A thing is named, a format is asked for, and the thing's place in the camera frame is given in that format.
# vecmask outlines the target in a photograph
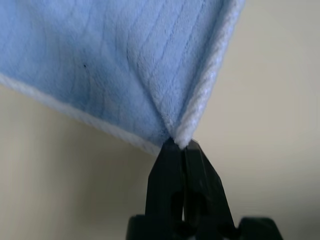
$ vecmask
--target towel hem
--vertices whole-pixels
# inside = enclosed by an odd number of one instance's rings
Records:
[[[133,146],[138,147],[151,155],[157,156],[160,152],[160,148],[154,145],[153,143],[146,141],[143,138],[137,135],[134,135],[133,133],[127,132],[106,121],[96,118],[86,112],[78,110],[68,104],[60,102],[55,98],[53,98],[52,96],[49,96],[47,94],[44,94],[43,92],[40,92],[34,87],[28,86],[22,82],[19,82],[15,79],[7,77],[3,74],[0,74],[0,84],[10,89],[13,89],[17,92],[20,92],[24,95],[30,96],[33,99],[37,100],[38,102],[41,102],[42,104],[50,108],[53,108],[58,112],[66,114],[69,117],[72,117],[80,122],[93,126],[116,138],[119,138],[127,143],[130,143]]]
[[[231,0],[225,4],[213,30],[210,42],[210,54],[205,60],[204,68],[201,71],[200,78],[196,84],[192,97],[182,115],[180,125],[175,134],[175,143],[181,149],[185,148],[191,141],[198,123],[205,111],[207,102],[210,98],[213,86],[216,82],[218,70],[221,66],[223,56],[237,23],[239,14],[244,6],[245,0]]]

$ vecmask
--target cream background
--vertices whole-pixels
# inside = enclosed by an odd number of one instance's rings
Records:
[[[320,239],[319,1],[247,0],[194,137],[233,218]],[[0,86],[0,239],[122,240],[155,158]]]

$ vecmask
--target white towel edge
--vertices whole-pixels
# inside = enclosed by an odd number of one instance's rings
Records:
[[[132,144],[135,147],[138,147],[145,152],[157,156],[160,152],[160,148],[153,143],[144,140],[143,138],[134,135],[133,133],[127,132],[115,125],[112,125],[106,121],[103,121],[99,118],[96,118],[84,111],[78,110],[68,104],[60,102],[53,98],[50,95],[47,95],[36,88],[26,85],[22,82],[19,82],[15,79],[7,77],[0,73],[0,84],[13,89],[17,92],[20,92],[24,95],[32,97],[36,101],[57,110],[60,113],[66,114],[69,117],[72,117],[80,122],[83,122],[87,125],[93,126],[103,132],[106,132],[116,138],[119,138],[127,143]]]
[[[215,38],[215,41],[213,41],[212,46],[210,46],[209,57],[206,59],[198,83],[193,90],[193,95],[186,107],[186,111],[182,115],[180,125],[175,132],[174,141],[181,149],[185,148],[191,141],[205,111],[228,42],[232,36],[234,26],[238,21],[244,3],[245,0],[230,0],[228,5],[223,6],[227,9],[222,10],[223,16],[221,16],[221,22],[218,25],[219,28],[213,31],[212,37]]]

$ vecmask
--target blue towel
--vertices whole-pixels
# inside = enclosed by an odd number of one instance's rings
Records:
[[[156,154],[204,111],[243,0],[0,0],[0,83]]]

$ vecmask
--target beige wall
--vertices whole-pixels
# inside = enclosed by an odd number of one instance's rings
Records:
[[[320,9],[247,0],[195,133],[236,223],[320,239]],[[0,239],[124,239],[154,157],[0,87]]]

